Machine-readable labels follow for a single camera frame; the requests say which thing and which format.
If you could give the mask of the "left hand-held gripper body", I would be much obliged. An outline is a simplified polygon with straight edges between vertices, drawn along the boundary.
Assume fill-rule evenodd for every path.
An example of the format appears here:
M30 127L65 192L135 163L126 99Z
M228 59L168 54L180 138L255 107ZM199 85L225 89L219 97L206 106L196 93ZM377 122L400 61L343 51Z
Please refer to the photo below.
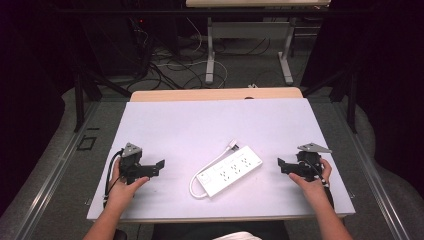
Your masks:
M132 184L137 179L142 177L152 176L154 169L158 169L155 165L141 165L140 159L142 149L132 143L127 143L120 156L119 172L126 180L127 184Z

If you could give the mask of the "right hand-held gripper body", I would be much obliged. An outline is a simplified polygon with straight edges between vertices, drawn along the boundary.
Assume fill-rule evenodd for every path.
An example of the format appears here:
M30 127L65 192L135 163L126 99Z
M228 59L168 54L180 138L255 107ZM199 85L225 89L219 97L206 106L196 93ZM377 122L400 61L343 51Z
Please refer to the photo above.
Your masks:
M316 177L322 178L321 153L331 153L331 150L316 143L300 145L298 149L299 152L296 154L298 164L294 172L308 182Z

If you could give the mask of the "white power strip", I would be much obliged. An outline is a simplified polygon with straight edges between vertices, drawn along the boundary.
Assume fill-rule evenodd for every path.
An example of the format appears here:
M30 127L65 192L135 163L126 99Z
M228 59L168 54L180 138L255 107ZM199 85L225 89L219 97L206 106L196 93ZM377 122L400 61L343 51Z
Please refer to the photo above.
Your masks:
M213 197L260 167L262 163L262 159L249 146L244 146L202 171L196 178L206 194Z

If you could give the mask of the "person's right hand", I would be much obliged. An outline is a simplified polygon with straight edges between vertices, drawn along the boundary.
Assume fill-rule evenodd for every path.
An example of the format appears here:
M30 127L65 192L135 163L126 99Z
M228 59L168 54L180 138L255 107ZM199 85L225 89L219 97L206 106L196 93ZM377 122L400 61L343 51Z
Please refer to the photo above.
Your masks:
M321 178L315 179L312 182L307 182L295 173L289 174L289 178L303 190L303 193L307 200L312 203L321 200L327 200L327 195L325 193L323 183L329 184L329 177L332 171L332 167L325 159L320 159L320 163L323 166L322 176Z

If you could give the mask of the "person's left hand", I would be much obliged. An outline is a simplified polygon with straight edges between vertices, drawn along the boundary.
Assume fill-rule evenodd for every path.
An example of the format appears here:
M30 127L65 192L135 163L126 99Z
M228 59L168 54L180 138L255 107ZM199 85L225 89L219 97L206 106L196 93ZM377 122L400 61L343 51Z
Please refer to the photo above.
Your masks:
M120 175L120 159L117 159L113 166L112 177L110 180L111 186L108 190L108 200L106 207L108 209L125 210L129 203L132 201L136 191L145 183L149 177L141 177L135 182L127 185L126 179Z

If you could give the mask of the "black floor socket hatch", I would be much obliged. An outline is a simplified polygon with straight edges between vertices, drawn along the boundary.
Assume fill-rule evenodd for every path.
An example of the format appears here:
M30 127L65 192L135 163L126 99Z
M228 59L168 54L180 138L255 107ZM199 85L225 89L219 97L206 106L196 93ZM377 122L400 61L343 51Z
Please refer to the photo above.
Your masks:
M90 151L93 148L96 140L97 140L96 137L84 135L77 145L77 150Z

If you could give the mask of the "white table cover board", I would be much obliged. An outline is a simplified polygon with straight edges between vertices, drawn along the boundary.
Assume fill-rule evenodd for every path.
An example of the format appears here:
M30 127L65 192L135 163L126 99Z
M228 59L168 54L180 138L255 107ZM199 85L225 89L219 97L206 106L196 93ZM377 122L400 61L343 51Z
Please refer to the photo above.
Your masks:
M227 145L250 147L263 161L214 197L191 179ZM301 189L281 173L299 146L326 143L303 98L130 102L110 151L126 143L142 148L141 161L164 161L159 176L135 194L122 221L137 223L248 221L309 218Z

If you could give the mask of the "black metal stand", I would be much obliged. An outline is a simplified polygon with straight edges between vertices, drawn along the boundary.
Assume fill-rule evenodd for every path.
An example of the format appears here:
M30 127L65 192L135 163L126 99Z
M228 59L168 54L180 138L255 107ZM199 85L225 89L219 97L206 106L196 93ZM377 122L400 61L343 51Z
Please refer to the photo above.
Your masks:
M104 85L127 98L132 95L128 90L83 65L74 68L73 76L76 107L75 132L78 132L85 122L84 95L87 95L91 101L100 101L103 97L98 85Z
M330 77L318 81L311 87L302 90L301 93L304 97L315 93L324 86L334 84L330 92L329 98L331 102L341 102L344 96L348 97L346 122L350 130L356 134L356 93L357 93L357 72L352 67L344 67L336 71Z

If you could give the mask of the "person's dark and white clothing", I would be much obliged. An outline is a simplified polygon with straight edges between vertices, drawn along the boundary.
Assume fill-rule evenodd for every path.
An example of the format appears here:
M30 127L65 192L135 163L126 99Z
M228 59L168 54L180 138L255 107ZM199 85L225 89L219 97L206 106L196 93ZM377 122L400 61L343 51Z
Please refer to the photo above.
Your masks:
M156 224L152 240L290 240L283 221Z

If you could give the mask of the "black computer tower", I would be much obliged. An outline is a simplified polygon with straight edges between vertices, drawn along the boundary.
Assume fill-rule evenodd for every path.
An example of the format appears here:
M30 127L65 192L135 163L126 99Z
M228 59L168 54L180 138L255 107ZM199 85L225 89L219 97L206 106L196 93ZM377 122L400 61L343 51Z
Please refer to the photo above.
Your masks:
M146 63L126 17L88 16L81 18L86 37L105 76L145 76Z

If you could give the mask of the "white desk with metal legs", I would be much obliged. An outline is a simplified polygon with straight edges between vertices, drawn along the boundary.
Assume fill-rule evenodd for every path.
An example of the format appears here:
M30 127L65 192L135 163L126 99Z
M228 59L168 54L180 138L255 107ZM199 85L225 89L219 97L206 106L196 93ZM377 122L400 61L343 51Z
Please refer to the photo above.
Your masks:
M186 6L194 9L206 10L320 10L328 6L332 0L186 0ZM253 20L253 15L248 20L241 20L235 15L230 21L214 20L207 18L207 45L208 58L206 64L205 83L212 84L214 80L215 51L214 40L224 39L282 39L284 48L278 53L283 80L287 85L293 84L293 77L287 61L291 42L296 28L296 17L285 17L284 21Z

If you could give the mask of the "aluminium floor rail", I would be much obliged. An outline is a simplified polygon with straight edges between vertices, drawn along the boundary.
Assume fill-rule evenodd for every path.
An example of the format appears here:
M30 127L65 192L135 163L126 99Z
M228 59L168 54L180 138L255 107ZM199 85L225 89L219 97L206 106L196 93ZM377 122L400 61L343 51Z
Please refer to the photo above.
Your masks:
M373 193L377 205L382 213L385 222L394 238L394 240L411 240L406 228L403 226L394 205L382 184L381 177L372 163L369 155L358 136L354 133L347 123L347 114L341 103L334 103L333 108L342 122L343 128L347 131L347 135L351 139L355 151L358 155L359 165L364 173L367 183Z
M50 171L41 180L42 185L38 189L37 194L31 201L31 205L28 207L25 215L23 216L13 240L30 240L35 227L63 178L77 146L83 139L84 128L96 114L98 107L99 102L89 104L86 112L84 113L85 122L81 125L77 132L74 130L71 131L71 135L69 135L66 139L66 145L60 154L54 158Z

